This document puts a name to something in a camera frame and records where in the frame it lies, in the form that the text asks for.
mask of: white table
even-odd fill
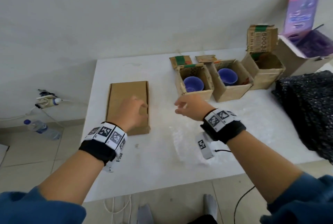
[[[203,52],[183,53],[194,56]],[[218,59],[239,59],[244,49],[206,51]],[[195,143],[201,131],[200,123],[174,113],[177,90],[175,72],[169,57],[175,54],[150,55],[98,60],[91,90],[85,135],[105,119],[110,83],[149,81],[149,134],[129,137],[122,162],[114,173],[102,171],[85,201],[143,192],[244,173],[231,153],[219,152],[204,160]],[[323,68],[332,70],[326,64]],[[298,138],[294,126],[277,103],[271,90],[248,91],[241,99],[210,104],[235,112],[249,132],[293,163],[305,163],[321,158],[307,150]],[[227,149],[222,142],[216,148]]]

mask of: black sparkly fabric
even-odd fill
[[[333,74],[323,71],[276,81],[272,93],[311,151],[333,164]]]

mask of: sock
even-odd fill
[[[139,207],[138,224],[154,224],[152,212],[150,211],[148,204]]]
[[[203,213],[210,214],[215,220],[217,219],[217,202],[210,194],[203,195]]]

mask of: plastic bottle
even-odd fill
[[[30,120],[25,120],[23,123],[28,126],[28,130],[37,132],[38,134],[43,134],[43,136],[51,140],[58,140],[61,137],[61,133],[59,131],[50,129],[44,122],[40,120],[33,122]]]

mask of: open cardboard box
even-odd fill
[[[199,94],[203,100],[210,100],[214,85],[210,73],[203,63],[192,64],[192,60],[189,56],[171,57],[170,61],[176,71],[175,83],[179,96]],[[202,91],[190,93],[186,91],[184,79],[190,76],[195,76],[202,80],[204,84]]]
[[[332,41],[319,30],[312,30],[317,4],[318,0],[289,0],[284,29],[274,51],[286,67],[282,77],[314,73],[333,58]],[[318,40],[320,47],[327,44],[328,50],[320,50],[313,57],[311,52],[317,46],[307,41],[309,36],[312,41]]]
[[[204,63],[211,75],[216,102],[240,99],[252,86],[253,79],[244,66],[238,60],[218,60],[215,55],[196,56],[200,63]],[[218,71],[222,68],[233,70],[238,80],[234,86],[226,86],[220,78]]]
[[[109,88],[108,105],[106,108],[106,121],[110,121],[117,114],[118,108],[124,99],[136,96],[145,101],[148,108],[141,107],[139,113],[147,114],[147,120],[144,120],[138,127],[131,129],[127,135],[148,134],[149,126],[149,85],[148,81],[112,83]]]
[[[251,25],[247,31],[247,54],[241,63],[253,78],[250,90],[269,88],[285,71],[272,53],[277,45],[277,34],[274,25]]]

